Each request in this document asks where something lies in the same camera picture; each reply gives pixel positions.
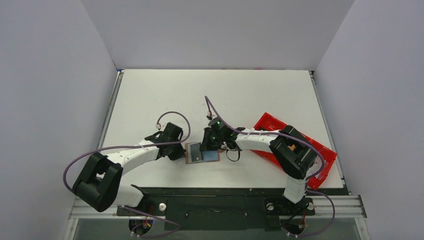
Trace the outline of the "red plastic compartment tray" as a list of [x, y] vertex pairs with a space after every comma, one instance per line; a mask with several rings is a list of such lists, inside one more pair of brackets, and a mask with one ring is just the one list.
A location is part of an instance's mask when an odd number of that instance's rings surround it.
[[[281, 130], [285, 128], [286, 126], [287, 126], [286, 123], [277, 119], [271, 114], [265, 112], [262, 115], [262, 117], [259, 119], [259, 121], [254, 125], [253, 128], [258, 131], [259, 130], [275, 131], [275, 130]], [[317, 190], [319, 187], [322, 186], [323, 182], [327, 179], [329, 172], [331, 170], [331, 167], [333, 166], [336, 160], [337, 153], [327, 148], [326, 146], [322, 145], [318, 141], [312, 139], [311, 137], [305, 134], [302, 134], [302, 135], [320, 152], [320, 154], [323, 156], [325, 161], [323, 170], [308, 181], [308, 186], [313, 190]], [[272, 153], [260, 151], [260, 150], [253, 150], [252, 152], [266, 159], [267, 161], [273, 163], [275, 166], [281, 168], [281, 165], [279, 164], [276, 157]]]

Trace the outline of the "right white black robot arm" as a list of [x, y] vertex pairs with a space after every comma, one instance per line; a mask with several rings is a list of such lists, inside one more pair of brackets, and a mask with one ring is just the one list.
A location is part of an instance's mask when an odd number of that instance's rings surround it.
[[280, 130], [256, 130], [254, 128], [227, 125], [222, 119], [212, 119], [204, 128], [201, 151], [227, 149], [271, 153], [287, 175], [283, 197], [298, 204], [306, 195], [307, 183], [311, 177], [310, 168], [320, 153], [293, 126]]

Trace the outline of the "grey credit card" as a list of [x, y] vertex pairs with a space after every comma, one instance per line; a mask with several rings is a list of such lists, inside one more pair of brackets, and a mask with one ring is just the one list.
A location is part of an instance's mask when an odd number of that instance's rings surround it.
[[202, 155], [202, 152], [200, 151], [200, 146], [201, 146], [200, 142], [192, 143], [189, 145], [188, 156], [191, 163], [197, 163], [197, 162], [203, 161], [203, 155]]

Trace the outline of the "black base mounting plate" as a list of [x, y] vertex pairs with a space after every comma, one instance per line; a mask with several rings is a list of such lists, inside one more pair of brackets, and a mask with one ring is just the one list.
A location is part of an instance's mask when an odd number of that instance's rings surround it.
[[283, 197], [283, 188], [171, 188], [140, 187], [144, 198], [136, 210], [186, 231], [236, 231], [248, 229], [280, 230], [286, 219], [314, 216], [310, 197], [291, 203]]

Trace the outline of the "brown leather card holder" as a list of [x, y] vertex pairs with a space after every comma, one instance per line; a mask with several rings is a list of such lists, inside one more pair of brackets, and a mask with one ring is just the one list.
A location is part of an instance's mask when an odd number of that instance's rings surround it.
[[188, 142], [184, 145], [185, 147], [185, 163], [189, 164], [199, 164], [199, 163], [214, 163], [219, 162], [221, 160], [221, 155], [219, 150], [208, 150], [201, 151], [202, 152], [202, 162], [191, 162], [189, 160], [189, 145], [192, 143], [200, 143], [200, 142]]

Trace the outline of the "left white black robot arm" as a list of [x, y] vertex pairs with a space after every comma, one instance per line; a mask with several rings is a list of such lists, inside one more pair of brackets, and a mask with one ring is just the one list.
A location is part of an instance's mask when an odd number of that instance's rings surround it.
[[141, 142], [108, 154], [89, 154], [71, 192], [98, 212], [110, 206], [137, 207], [144, 194], [132, 185], [121, 182], [133, 169], [161, 158], [175, 161], [185, 157], [182, 145], [183, 129], [171, 122]]

